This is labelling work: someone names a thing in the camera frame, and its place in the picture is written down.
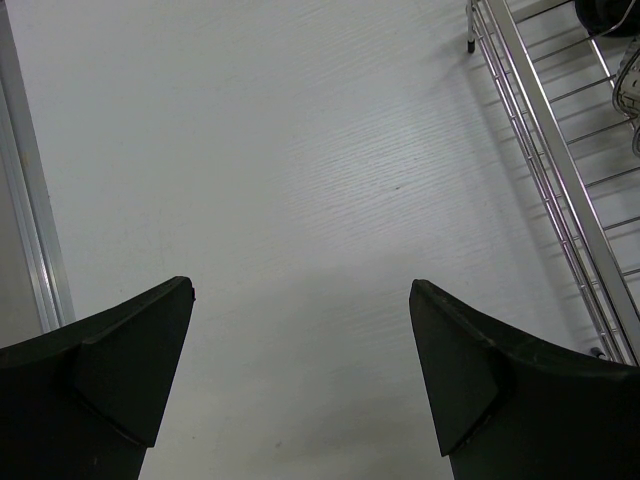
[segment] metal rail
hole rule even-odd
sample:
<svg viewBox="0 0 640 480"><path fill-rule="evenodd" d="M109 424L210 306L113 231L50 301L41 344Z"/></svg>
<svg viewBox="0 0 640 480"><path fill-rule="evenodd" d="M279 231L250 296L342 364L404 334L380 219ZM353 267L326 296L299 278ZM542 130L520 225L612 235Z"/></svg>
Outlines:
<svg viewBox="0 0 640 480"><path fill-rule="evenodd" d="M631 2L622 20L604 34L624 22L635 1ZM640 314L625 277L640 273L640 268L624 273L621 271L606 232L636 222L640 216L603 228L588 188L640 171L640 167L585 184L569 148L570 145L622 125L633 128L634 118L622 118L611 125L565 140L551 104L598 85L609 83L613 88L616 75L609 71L597 35L585 35L583 40L532 60L517 27L518 21L534 18L565 3L562 0L543 0L537 9L529 7L526 14L519 15L516 20L505 0L467 0L468 41L477 40L480 44L518 144L605 352L614 361L638 365ZM549 99L535 64L584 43L591 47L604 77Z"/></svg>

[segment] black object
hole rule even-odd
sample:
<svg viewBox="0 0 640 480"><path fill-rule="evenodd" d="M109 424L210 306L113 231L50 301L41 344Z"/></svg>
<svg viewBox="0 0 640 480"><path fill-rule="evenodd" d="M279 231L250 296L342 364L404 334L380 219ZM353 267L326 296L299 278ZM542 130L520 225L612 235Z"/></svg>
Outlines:
<svg viewBox="0 0 640 480"><path fill-rule="evenodd" d="M130 480L153 447L195 300L176 277L0 350L0 479Z"/></svg>
<svg viewBox="0 0 640 480"><path fill-rule="evenodd" d="M540 340L425 280L409 303L456 480L640 478L640 369Z"/></svg>
<svg viewBox="0 0 640 480"><path fill-rule="evenodd" d="M576 15L590 35L610 30L624 18L632 0L575 0ZM606 36L633 37L640 34L640 2L636 2L625 21Z"/></svg>

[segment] wood grain texture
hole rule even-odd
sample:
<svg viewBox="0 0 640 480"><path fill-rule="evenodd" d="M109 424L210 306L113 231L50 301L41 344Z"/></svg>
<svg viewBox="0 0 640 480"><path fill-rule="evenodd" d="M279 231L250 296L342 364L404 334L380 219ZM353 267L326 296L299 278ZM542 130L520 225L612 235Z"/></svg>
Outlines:
<svg viewBox="0 0 640 480"><path fill-rule="evenodd" d="M417 277L582 345L463 3L8 1L78 318L196 286L142 478L450 479Z"/></svg>

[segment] wire dish rack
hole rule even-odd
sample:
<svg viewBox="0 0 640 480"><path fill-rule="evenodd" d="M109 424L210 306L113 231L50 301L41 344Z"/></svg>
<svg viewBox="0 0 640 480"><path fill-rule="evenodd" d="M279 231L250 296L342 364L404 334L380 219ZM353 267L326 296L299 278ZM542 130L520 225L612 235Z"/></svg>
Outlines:
<svg viewBox="0 0 640 480"><path fill-rule="evenodd" d="M611 101L629 39L589 35L567 0L467 2L469 52L486 60L602 351L638 365L636 118Z"/></svg>

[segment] rack leg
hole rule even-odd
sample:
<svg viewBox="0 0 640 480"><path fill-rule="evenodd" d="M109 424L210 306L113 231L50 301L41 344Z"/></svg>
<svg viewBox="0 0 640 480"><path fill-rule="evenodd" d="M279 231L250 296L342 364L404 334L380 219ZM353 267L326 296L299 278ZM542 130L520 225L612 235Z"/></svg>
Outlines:
<svg viewBox="0 0 640 480"><path fill-rule="evenodd" d="M467 52L476 51L476 35L473 31L473 0L467 0Z"/></svg>

